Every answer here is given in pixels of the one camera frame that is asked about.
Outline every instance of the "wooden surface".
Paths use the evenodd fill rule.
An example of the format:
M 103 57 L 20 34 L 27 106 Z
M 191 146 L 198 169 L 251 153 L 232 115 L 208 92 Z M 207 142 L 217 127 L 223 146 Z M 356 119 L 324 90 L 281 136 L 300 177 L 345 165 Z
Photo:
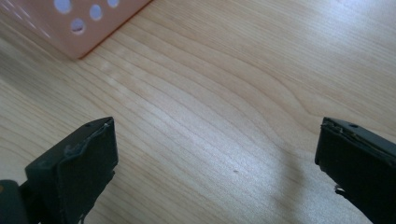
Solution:
M 86 223 L 367 223 L 314 156 L 324 116 L 396 142 L 395 7 L 154 0 L 79 61 L 0 14 L 0 179 L 113 116 Z

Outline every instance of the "light wood tabletop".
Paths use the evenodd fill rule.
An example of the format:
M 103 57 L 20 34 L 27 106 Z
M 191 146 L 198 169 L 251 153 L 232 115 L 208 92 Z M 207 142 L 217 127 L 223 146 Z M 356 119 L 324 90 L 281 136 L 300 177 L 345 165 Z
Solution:
M 0 14 L 0 179 L 112 116 L 86 223 L 370 223 L 314 164 L 323 117 L 396 142 L 393 0 L 154 0 L 81 60 Z

